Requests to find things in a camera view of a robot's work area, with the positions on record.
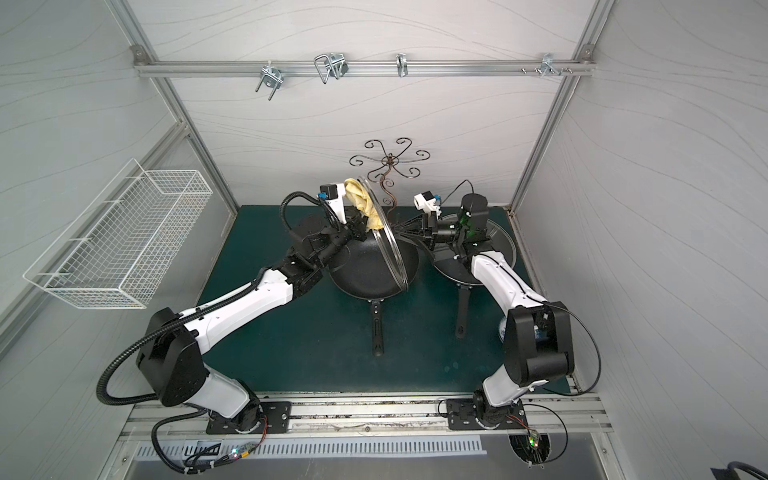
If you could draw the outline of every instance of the slotted metal panel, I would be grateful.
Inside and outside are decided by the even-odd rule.
[[[182,460],[206,447],[216,445],[217,440],[174,440],[164,442],[163,451],[168,457]],[[240,445],[233,439],[223,440],[215,455]],[[455,455],[486,455],[479,435],[403,436],[386,438],[322,438],[322,439],[268,439],[247,458],[346,458],[346,457],[437,457]],[[136,461],[158,460],[151,442],[141,442]]]

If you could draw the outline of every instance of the metal rail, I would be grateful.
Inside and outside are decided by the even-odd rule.
[[[131,50],[134,54],[134,59],[138,55],[143,55],[145,61],[153,61],[157,56],[150,44],[144,31],[141,29],[139,21],[136,19],[136,15],[131,9],[126,0],[105,0],[107,6],[112,11],[112,15],[118,22],[118,25],[122,29],[128,42],[131,44]],[[141,45],[140,48],[134,48],[134,45]],[[221,194],[224,203],[227,204],[227,208],[230,209],[232,214],[237,214],[237,210],[240,205],[235,200],[232,190],[227,185],[224,175],[222,175],[219,167],[214,162],[213,157],[208,151],[205,143],[200,138],[200,132],[197,131],[194,122],[190,115],[187,113],[187,109],[181,103],[178,94],[174,90],[174,86],[170,80],[164,78],[157,78],[152,80],[160,92],[161,97],[168,106],[171,113],[181,122],[189,128],[189,138],[195,154],[200,158],[200,162],[203,164],[203,168],[210,176],[216,189]]]
[[[597,0],[594,3],[592,13],[587,20],[587,26],[584,27],[584,31],[581,33],[581,39],[574,51],[574,58],[588,58],[589,61],[592,60],[594,47],[598,42],[600,33],[603,31],[605,22],[607,21],[608,15],[611,13],[611,8],[614,6],[615,2],[616,0]],[[536,169],[541,163],[544,153],[547,151],[547,147],[552,140],[554,131],[557,129],[560,120],[563,118],[568,102],[571,101],[571,97],[573,97],[573,94],[576,91],[578,81],[579,77],[575,77],[566,78],[560,83],[558,93],[555,94],[552,106],[549,109],[549,114],[545,119],[544,127],[541,128],[541,133],[539,133],[538,138],[536,139],[534,148],[531,151],[531,156],[528,158],[528,163],[525,165],[518,186],[515,188],[515,193],[510,200],[510,211],[513,215],[518,211],[522,204],[525,192],[531,184],[531,179],[536,173]]]
[[[467,432],[449,430],[445,417],[438,408],[445,398],[471,398],[469,394],[375,394],[376,396],[313,396],[307,394],[270,395],[270,401],[290,401],[289,431],[284,437],[344,436],[344,435],[460,435]],[[529,395],[523,397],[524,405],[543,405],[555,410],[563,419],[569,432],[612,432],[600,397],[587,394],[575,398],[556,395]],[[138,404],[125,422],[120,440],[147,440],[152,426],[160,419],[192,412],[186,406],[163,407],[159,402]],[[545,409],[526,408],[532,428],[540,432],[562,432],[560,420]],[[159,431],[161,439],[206,438],[207,418],[184,420]],[[511,430],[472,431],[488,435]],[[224,435],[239,439],[256,438],[259,435]]]
[[[313,61],[151,61],[134,67],[140,77],[255,77],[261,76],[264,65],[280,70],[285,77],[317,77]],[[344,77],[398,77],[396,60],[348,61]],[[541,60],[466,60],[466,61],[408,61],[409,77],[537,77]],[[551,66],[559,75],[592,75],[595,64],[575,60],[553,60]]]

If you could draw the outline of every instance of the white robot arm segment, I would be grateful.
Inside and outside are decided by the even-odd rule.
[[[516,306],[541,306],[547,301],[525,284],[497,251],[482,252],[472,257],[472,275],[493,295],[496,303],[507,312]]]
[[[233,290],[215,300],[201,305],[197,308],[188,309],[181,312],[182,316],[195,313],[197,309],[203,309],[206,306],[214,305],[225,300],[243,290],[249,284]],[[207,314],[201,319],[192,320],[185,326],[189,331],[197,331],[197,345],[200,346],[200,354],[208,352],[214,345],[219,343],[222,338],[239,329],[249,321],[258,317],[262,313],[285,305],[293,298],[293,286],[286,282],[286,276],[277,270],[268,270],[265,272],[259,287],[243,298],[236,300],[229,305],[223,306],[218,310]]]

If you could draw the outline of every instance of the yellow cloth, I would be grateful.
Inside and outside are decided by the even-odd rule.
[[[362,187],[360,182],[354,178],[347,178],[344,180],[344,190],[346,190],[346,197],[353,203],[357,210],[360,210],[363,215],[368,217],[367,230],[381,230],[384,228],[384,224],[379,218],[379,214],[376,212],[376,208],[373,206],[373,200],[366,192],[366,189]]]

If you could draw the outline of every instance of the black cable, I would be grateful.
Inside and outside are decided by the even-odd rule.
[[[451,195],[453,195],[454,192],[456,192],[458,190],[458,188],[460,186],[462,186],[465,182],[469,184],[470,188],[472,189],[472,193],[474,193],[475,192],[475,185],[472,185],[472,182],[469,181],[469,179],[464,179],[464,180],[462,180],[462,182],[460,184],[456,185],[456,188],[454,188],[453,191],[450,194],[448,194],[448,196],[446,198],[442,198],[442,197],[440,198],[440,207],[442,207],[442,203],[443,202],[447,202],[448,199],[451,197]]]
[[[309,201],[312,205],[320,205],[320,200],[317,200],[315,197],[305,192],[297,191],[288,194],[285,198],[283,198],[283,201],[280,203],[280,208],[277,211],[277,213],[280,215],[280,219],[283,221],[283,226],[286,228],[286,230],[291,229],[290,225],[288,224],[288,220],[286,220],[286,207],[291,202],[291,200],[298,197],[302,197],[304,200]]]
[[[269,267],[266,267],[266,266],[262,267],[262,269],[259,270],[259,273],[256,276],[256,278],[252,280],[250,285],[246,287],[244,290],[232,295],[229,298],[221,300],[220,302],[217,302],[213,305],[209,305],[204,309],[200,309],[195,313],[192,313],[191,315],[181,317],[179,319],[166,323],[159,329],[155,330],[152,333],[147,334],[146,336],[137,340],[131,346],[126,348],[123,351],[123,353],[121,353],[114,360],[112,360],[112,362],[107,366],[107,368],[104,369],[104,372],[101,374],[101,377],[99,377],[98,382],[96,382],[96,398],[98,399],[98,401],[101,403],[104,403],[105,405],[119,406],[119,405],[133,405],[134,403],[147,402],[149,400],[157,400],[157,393],[148,393],[146,395],[138,395],[138,396],[130,396],[130,397],[113,397],[107,392],[107,384],[109,383],[109,379],[112,378],[112,375],[114,375],[114,373],[117,371],[118,367],[122,365],[122,363],[125,362],[125,360],[127,360],[128,357],[133,355],[142,346],[155,340],[159,336],[162,336],[166,333],[174,331],[175,329],[183,326],[187,322],[191,322],[192,320],[202,318],[203,316],[206,316],[208,313],[211,313],[214,310],[218,310],[222,306],[229,305],[230,303],[243,298],[248,293],[253,292],[256,288],[258,288],[259,283],[261,283],[261,279],[264,277],[264,274],[268,268]]]
[[[728,464],[727,467],[729,470],[736,470],[739,469],[743,472],[746,472],[750,475],[752,475],[754,478],[761,478],[761,480],[768,480],[768,473],[763,472],[759,468],[753,467],[752,465],[744,462],[731,462]]]
[[[209,452],[212,452],[214,449],[217,449],[221,447],[220,443],[217,443],[216,445],[211,445],[210,447],[206,447],[202,450],[200,450],[198,453],[195,453],[193,455],[190,455],[184,459],[184,466],[185,467],[197,467],[197,462],[199,461],[200,457],[203,455],[206,455]]]
[[[562,456],[563,456],[563,454],[565,453],[565,449],[567,449],[567,448],[568,448],[568,429],[565,427],[565,422],[563,422],[563,419],[562,419],[562,418],[560,418],[560,416],[559,416],[559,415],[556,413],[556,411],[555,411],[555,410],[553,410],[553,409],[550,409],[549,407],[545,407],[545,406],[543,406],[543,405],[539,405],[539,404],[537,404],[537,403],[526,403],[526,404],[524,404],[524,405],[523,405],[523,409],[524,409],[524,410],[525,410],[525,407],[526,407],[526,406],[534,406],[534,407],[539,407],[539,408],[542,408],[542,409],[547,409],[547,410],[549,410],[550,412],[554,413],[554,416],[558,417],[558,420],[560,420],[560,423],[562,423],[562,424],[563,424],[563,430],[565,430],[565,445],[563,445],[563,450],[562,450],[562,452],[560,452],[560,453],[558,454],[558,456],[556,456],[556,457],[554,457],[554,458],[548,458],[547,460],[544,460],[542,463],[551,463],[551,462],[554,462],[554,461],[555,461],[555,460],[557,460],[558,458],[562,457]]]
[[[183,415],[168,417],[167,419],[162,419],[158,423],[155,423],[154,427],[152,427],[152,431],[150,433],[150,439],[152,441],[152,446],[154,447],[154,451],[157,453],[157,456],[160,457],[160,460],[162,460],[163,463],[167,465],[167,467],[173,470],[174,472],[187,474],[187,475],[195,475],[197,473],[201,473],[203,470],[200,470],[197,468],[184,468],[178,465],[176,462],[174,462],[170,458],[168,458],[167,455],[165,455],[165,452],[163,452],[163,449],[160,447],[160,442],[157,440],[157,430],[161,426],[167,423],[178,422],[180,420],[194,419],[196,417],[205,415],[206,413],[208,413],[206,409],[200,409],[200,410],[197,410],[196,412],[185,413]]]
[[[440,399],[439,402],[437,402],[437,414],[440,415],[442,418],[447,419],[448,418],[448,403],[445,404],[445,413],[440,412],[440,404],[443,402],[447,402],[448,399]]]
[[[598,374],[597,374],[597,375],[594,377],[594,382],[592,382],[592,385],[590,385],[588,389],[586,389],[586,390],[584,390],[584,391],[581,391],[581,392],[579,392],[579,393],[560,393],[560,392],[555,392],[554,390],[546,389],[545,387],[541,387],[541,388],[542,388],[543,390],[546,390],[547,392],[550,392],[550,393],[554,393],[555,395],[560,395],[560,396],[582,396],[582,395],[584,395],[584,394],[586,394],[586,393],[589,393],[589,392],[591,392],[591,391],[592,391],[592,389],[593,389],[593,388],[594,388],[594,387],[595,387],[595,386],[598,384],[598,382],[600,381],[600,375],[601,375],[601,374],[602,374],[602,372],[603,372],[603,357],[600,355],[600,349],[598,348],[598,343],[597,343],[597,342],[594,340],[594,337],[592,336],[592,333],[589,331],[589,329],[587,328],[587,326],[586,326],[586,325],[584,325],[584,322],[582,322],[582,321],[581,321],[581,319],[580,319],[579,317],[577,317],[576,315],[574,315],[574,313],[573,313],[573,312],[571,312],[571,311],[570,311],[570,310],[568,310],[567,308],[563,308],[562,306],[559,306],[559,305],[555,305],[554,303],[543,302],[543,304],[544,304],[544,305],[546,305],[546,306],[550,306],[550,307],[554,307],[554,308],[557,308],[557,309],[563,310],[563,311],[564,311],[564,312],[566,312],[568,315],[570,315],[570,316],[574,317],[574,318],[576,319],[576,321],[577,321],[577,322],[579,322],[579,324],[581,325],[581,328],[583,328],[583,329],[584,329],[584,331],[587,333],[587,335],[589,335],[589,339],[590,339],[590,340],[592,340],[592,345],[594,345],[594,351],[595,351],[595,353],[597,353],[597,355],[598,355]]]
[[[496,262],[496,265],[498,265],[498,267],[499,267],[500,269],[502,269],[502,270],[504,271],[504,273],[506,273],[506,274],[509,276],[509,278],[513,279],[513,280],[515,281],[515,283],[517,283],[517,284],[518,284],[518,287],[520,288],[520,291],[521,291],[521,292],[525,292],[525,289],[524,289],[524,288],[523,288],[523,286],[520,284],[520,282],[518,282],[518,279],[516,279],[514,275],[512,275],[511,273],[509,273],[509,272],[507,271],[507,269],[505,269],[505,268],[504,268],[504,267],[503,267],[503,266],[502,266],[502,265],[501,265],[501,264],[498,262],[498,260],[496,260],[494,257],[491,257],[490,255],[486,255],[486,254],[484,254],[484,253],[478,253],[478,256],[480,256],[480,257],[485,257],[485,258],[489,258],[489,259],[493,260],[494,262]]]
[[[489,259],[493,260],[493,261],[496,263],[496,265],[498,265],[498,267],[499,267],[499,268],[501,268],[502,270],[504,270],[504,273],[506,273],[506,274],[509,276],[509,278],[513,279],[513,280],[515,281],[515,283],[517,283],[517,284],[518,284],[518,287],[520,287],[520,291],[524,291],[524,290],[523,290],[523,287],[522,287],[522,285],[520,284],[520,282],[518,282],[518,280],[515,278],[515,276],[514,276],[514,275],[512,275],[511,273],[509,273],[509,271],[508,271],[507,269],[505,269],[505,268],[504,268],[504,267],[503,267],[503,266],[502,266],[502,265],[501,265],[501,264],[498,262],[498,260],[496,260],[495,258],[493,258],[493,257],[490,257],[489,255],[486,255],[486,254],[484,254],[484,253],[478,253],[478,255],[479,255],[479,256],[481,256],[481,257],[485,257],[485,258],[489,258]],[[547,391],[547,392],[550,392],[550,393],[554,393],[555,395],[560,395],[560,396],[582,396],[582,395],[584,395],[584,394],[586,394],[586,393],[589,393],[589,392],[591,392],[591,391],[592,391],[592,389],[593,389],[593,388],[594,388],[594,387],[595,387],[595,386],[598,384],[598,381],[600,381],[600,375],[602,375],[602,372],[603,372],[603,357],[602,357],[602,355],[600,354],[600,349],[598,348],[598,343],[597,343],[597,342],[594,340],[594,337],[592,336],[592,333],[589,331],[589,329],[587,328],[587,326],[586,326],[586,325],[584,325],[584,322],[582,322],[582,321],[581,321],[581,319],[580,319],[579,317],[577,317],[577,316],[576,316],[576,315],[575,315],[573,312],[571,312],[570,310],[568,310],[568,309],[566,309],[566,308],[563,308],[563,307],[561,307],[561,306],[559,306],[559,305],[555,305],[554,303],[549,303],[549,302],[547,302],[547,301],[541,302],[541,301],[539,301],[539,300],[534,300],[534,299],[532,299],[531,297],[528,297],[528,299],[529,299],[529,300],[533,300],[534,302],[539,302],[539,303],[541,303],[541,304],[543,304],[543,305],[546,305],[546,306],[549,306],[549,307],[554,307],[554,308],[556,308],[556,309],[560,309],[560,310],[563,310],[563,311],[564,311],[564,312],[566,312],[568,315],[570,315],[570,316],[574,317],[574,318],[576,319],[576,321],[577,321],[577,322],[579,322],[579,325],[581,325],[581,328],[583,328],[583,329],[584,329],[584,331],[587,333],[587,335],[589,335],[589,339],[590,339],[590,340],[592,340],[592,345],[594,345],[594,351],[595,351],[595,353],[597,353],[597,355],[598,355],[598,374],[597,374],[597,376],[595,376],[595,377],[594,377],[594,382],[592,382],[592,385],[590,385],[588,389],[586,389],[586,390],[584,390],[584,391],[582,391],[582,392],[579,392],[579,393],[560,393],[560,392],[555,392],[554,390],[550,390],[550,389],[548,389],[548,388],[545,388],[545,387],[543,387],[543,386],[542,386],[542,387],[539,387],[539,388],[540,388],[540,389],[542,389],[542,390],[545,390],[545,391]]]

